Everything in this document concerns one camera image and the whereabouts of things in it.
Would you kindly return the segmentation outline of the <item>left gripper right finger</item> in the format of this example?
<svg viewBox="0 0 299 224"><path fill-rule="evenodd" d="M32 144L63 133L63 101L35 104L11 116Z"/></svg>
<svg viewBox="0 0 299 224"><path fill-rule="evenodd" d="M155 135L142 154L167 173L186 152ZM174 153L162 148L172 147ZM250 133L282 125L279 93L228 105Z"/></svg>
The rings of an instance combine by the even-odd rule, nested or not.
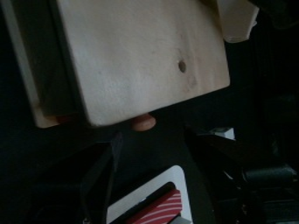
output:
<svg viewBox="0 0 299 224"><path fill-rule="evenodd" d="M219 224L250 224L248 194L238 163L210 143L215 135L183 132L191 158L202 171Z"/></svg>

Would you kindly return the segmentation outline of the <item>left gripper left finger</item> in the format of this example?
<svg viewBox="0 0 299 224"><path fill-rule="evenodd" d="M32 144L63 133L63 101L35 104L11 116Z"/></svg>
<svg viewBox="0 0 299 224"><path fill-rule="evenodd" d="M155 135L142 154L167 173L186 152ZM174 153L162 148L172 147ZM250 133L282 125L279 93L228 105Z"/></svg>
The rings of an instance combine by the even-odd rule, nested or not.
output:
<svg viewBox="0 0 299 224"><path fill-rule="evenodd" d="M80 204L84 224L107 224L108 202L122 154L123 136L118 132L106 142L80 184Z"/></svg>

